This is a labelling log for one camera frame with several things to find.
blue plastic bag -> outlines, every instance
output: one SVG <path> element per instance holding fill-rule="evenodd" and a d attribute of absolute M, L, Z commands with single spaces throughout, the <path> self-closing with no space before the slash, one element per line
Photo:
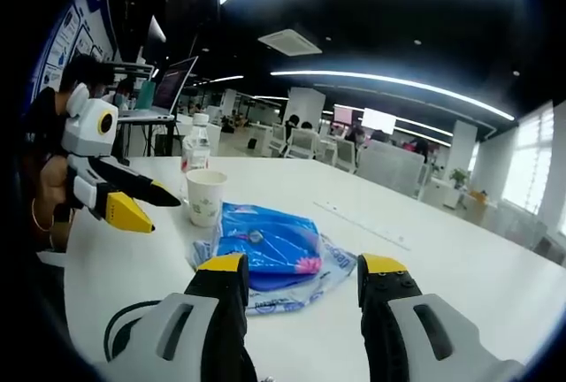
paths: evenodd
<path fill-rule="evenodd" d="M 224 202 L 214 254 L 248 255 L 250 273 L 263 273 L 264 289 L 311 279 L 322 266 L 320 235 L 312 220 L 255 205 Z M 270 274 L 277 274 L 272 282 Z"/>

plastic water bottle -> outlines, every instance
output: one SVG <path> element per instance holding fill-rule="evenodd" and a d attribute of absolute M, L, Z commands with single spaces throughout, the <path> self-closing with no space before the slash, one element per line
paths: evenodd
<path fill-rule="evenodd" d="M 206 126 L 209 124 L 207 114 L 193 116 L 191 133 L 183 139 L 183 150 L 180 169 L 183 173 L 198 168 L 209 168 L 210 143 Z"/>

laptop screen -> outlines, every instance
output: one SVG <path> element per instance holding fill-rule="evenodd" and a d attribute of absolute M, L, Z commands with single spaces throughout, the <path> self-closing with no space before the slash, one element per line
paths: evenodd
<path fill-rule="evenodd" d="M 182 63 L 172 65 L 164 74 L 161 83 L 156 88 L 156 94 L 153 98 L 153 106 L 164 108 L 169 112 L 173 111 L 173 107 L 177 103 L 180 91 L 185 85 L 185 81 L 195 65 L 196 58 L 188 59 Z"/>

paper cup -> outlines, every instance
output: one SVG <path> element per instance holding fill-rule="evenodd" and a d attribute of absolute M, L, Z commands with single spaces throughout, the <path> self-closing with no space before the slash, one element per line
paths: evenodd
<path fill-rule="evenodd" d="M 213 227 L 222 211 L 227 177 L 222 172 L 201 169 L 187 172 L 188 216 L 194 225 Z"/>

black ceiling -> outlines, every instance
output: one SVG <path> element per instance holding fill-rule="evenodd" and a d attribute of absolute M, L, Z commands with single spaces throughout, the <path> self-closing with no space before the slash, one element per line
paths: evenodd
<path fill-rule="evenodd" d="M 520 117 L 563 97 L 556 68 L 563 55 L 563 7 L 558 1 L 230 0 L 221 7 L 219 22 L 199 35 L 196 72 L 204 79 L 242 74 L 242 80 L 210 86 L 251 95 L 287 96 L 292 86 L 314 87 L 326 95 L 326 109 L 333 103 L 368 106 L 448 131 L 457 118 L 466 119 L 456 115 L 463 114 L 475 120 L 483 137 L 493 131 L 490 127 L 504 130 L 510 123 L 417 88 L 331 76 L 272 77 L 270 72 L 334 70 L 415 80 Z M 111 0 L 111 12 L 125 60 L 135 60 L 151 15 L 167 34 L 164 0 Z M 257 40 L 286 28 L 323 53 L 287 57 Z M 187 37 L 186 44 L 168 45 L 171 61 L 186 57 L 192 41 Z"/>

